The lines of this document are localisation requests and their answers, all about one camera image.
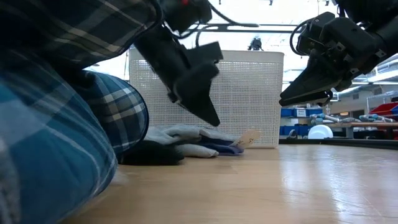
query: table surface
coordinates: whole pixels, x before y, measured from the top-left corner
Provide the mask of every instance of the table surface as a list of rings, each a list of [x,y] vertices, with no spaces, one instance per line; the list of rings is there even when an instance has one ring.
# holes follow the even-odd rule
[[[250,149],[180,166],[121,166],[63,224],[398,223],[398,151],[337,146]]]

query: tag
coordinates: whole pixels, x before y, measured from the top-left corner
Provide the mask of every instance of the tag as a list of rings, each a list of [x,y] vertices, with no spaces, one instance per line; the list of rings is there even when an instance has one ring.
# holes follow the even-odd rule
[[[307,116],[305,109],[297,109],[296,112],[298,118],[305,118]]]
[[[256,130],[248,130],[242,136],[236,140],[234,143],[231,144],[231,146],[236,146],[240,149],[245,149],[252,145],[255,140],[259,139],[261,136],[260,131]]]

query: blue plaid shirt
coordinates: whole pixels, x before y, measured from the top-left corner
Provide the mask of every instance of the blue plaid shirt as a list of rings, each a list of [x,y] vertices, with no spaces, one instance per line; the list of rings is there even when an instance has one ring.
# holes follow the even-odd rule
[[[160,20],[155,0],[0,0],[0,223],[56,223],[108,186],[147,108],[83,69]]]

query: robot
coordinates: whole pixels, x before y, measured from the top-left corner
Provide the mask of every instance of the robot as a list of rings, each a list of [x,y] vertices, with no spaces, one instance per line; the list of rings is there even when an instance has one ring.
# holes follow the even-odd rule
[[[398,0],[335,0],[340,15],[330,12],[311,18],[292,50],[309,56],[306,69],[280,94],[281,106],[302,103],[327,105],[331,91],[343,91],[352,79],[369,73],[398,53]]]
[[[306,69],[280,94],[281,106],[325,106],[333,97],[332,88],[347,89],[352,79],[369,73],[398,53],[398,0],[333,3],[339,7],[339,17],[326,12],[306,20],[293,31],[292,50],[309,56],[309,60]],[[141,35],[134,46],[167,87],[173,103],[218,126],[220,120],[209,93],[211,80],[219,74],[216,63],[223,59],[220,45],[213,42],[188,50],[179,43],[181,36],[173,32],[182,34],[194,23],[206,24],[212,10],[220,12],[207,0],[159,0],[159,4],[163,21]],[[292,38],[298,30],[302,32],[294,47]]]

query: storage bin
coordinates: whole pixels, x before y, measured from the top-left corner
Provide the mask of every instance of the storage bin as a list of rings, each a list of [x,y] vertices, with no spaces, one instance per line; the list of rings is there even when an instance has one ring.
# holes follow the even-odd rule
[[[322,109],[307,109],[307,116],[311,116],[313,114],[322,114]]]
[[[296,133],[299,134],[299,126],[284,126],[284,135],[289,135],[291,130],[296,130]]]
[[[398,106],[391,110],[391,114],[393,115],[392,119],[398,121]]]
[[[308,135],[309,132],[310,132],[310,129],[311,129],[312,127],[313,127],[313,126],[299,126],[299,128],[298,128],[298,135],[301,135],[301,136],[306,136],[306,135]]]
[[[286,118],[286,117],[290,117],[290,116],[293,116],[293,110],[292,109],[285,109],[285,108],[281,109],[280,117]]]
[[[276,147],[279,142],[280,93],[284,55],[280,52],[224,50],[217,66],[210,98],[223,133],[241,135],[248,129],[262,132],[255,144]],[[167,90],[136,49],[129,50],[130,84],[143,96],[151,126],[190,124],[212,128],[170,102]]]
[[[386,116],[390,118],[393,113],[392,109],[398,106],[398,103],[384,103],[377,108],[374,108],[369,114],[377,114],[379,116]]]

